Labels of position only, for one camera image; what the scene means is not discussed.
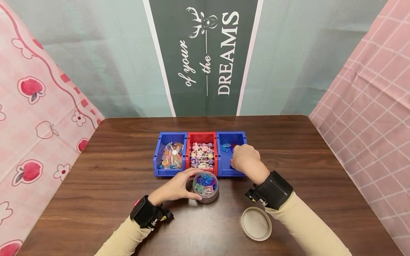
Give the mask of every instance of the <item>hand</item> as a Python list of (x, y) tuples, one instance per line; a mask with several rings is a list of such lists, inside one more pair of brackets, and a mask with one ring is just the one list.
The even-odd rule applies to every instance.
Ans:
[(259, 152), (248, 144), (235, 146), (231, 165), (243, 172), (256, 185), (262, 184), (270, 174), (270, 171), (260, 161)]
[(173, 201), (181, 198), (189, 198), (193, 200), (202, 200), (202, 197), (196, 193), (187, 191), (186, 183), (192, 176), (202, 172), (201, 169), (189, 168), (183, 172), (177, 173), (167, 183), (157, 188), (148, 196), (148, 200), (158, 206), (165, 201)]

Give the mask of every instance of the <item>black wristband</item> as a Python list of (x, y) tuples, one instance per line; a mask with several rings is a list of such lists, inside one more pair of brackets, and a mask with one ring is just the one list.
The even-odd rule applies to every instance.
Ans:
[(275, 171), (260, 186), (254, 184), (253, 187), (246, 196), (254, 202), (261, 200), (263, 206), (275, 210), (279, 210), (293, 192), (293, 187)]
[(146, 195), (134, 204), (130, 218), (135, 220), (142, 229), (153, 229), (158, 221), (170, 221), (173, 215), (170, 211), (162, 209), (162, 204), (154, 206)]

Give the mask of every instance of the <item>dark green banner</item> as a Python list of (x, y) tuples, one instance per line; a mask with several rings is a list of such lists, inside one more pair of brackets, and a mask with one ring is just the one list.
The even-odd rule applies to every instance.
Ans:
[(260, 16), (258, 0), (144, 4), (175, 115), (236, 115)]

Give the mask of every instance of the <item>blue bin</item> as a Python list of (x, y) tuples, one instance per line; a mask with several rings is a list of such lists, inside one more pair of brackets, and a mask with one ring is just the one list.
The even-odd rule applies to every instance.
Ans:
[(235, 170), (230, 165), (233, 152), (228, 149), (228, 152), (224, 152), (221, 146), (224, 144), (246, 144), (246, 135), (243, 131), (217, 131), (216, 141), (218, 144), (218, 177), (240, 177), (245, 176), (240, 171)]
[[(155, 155), (153, 159), (154, 175), (156, 177), (174, 177), (177, 173), (185, 170), (185, 152), (187, 150), (187, 132), (161, 132), (158, 137), (157, 148), (155, 149)], [(160, 169), (159, 166), (162, 162), (162, 156), (165, 145), (168, 143), (181, 143), (182, 149), (182, 169)]]

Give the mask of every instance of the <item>long sleeve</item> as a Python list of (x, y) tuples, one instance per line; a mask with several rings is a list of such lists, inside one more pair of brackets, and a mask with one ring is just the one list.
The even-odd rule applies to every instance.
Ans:
[(271, 208), (265, 210), (289, 230), (307, 255), (351, 256), (336, 234), (295, 192), (278, 211)]
[(128, 217), (102, 245), (95, 256), (130, 256), (149, 233), (151, 233), (151, 229), (140, 228), (135, 221)]

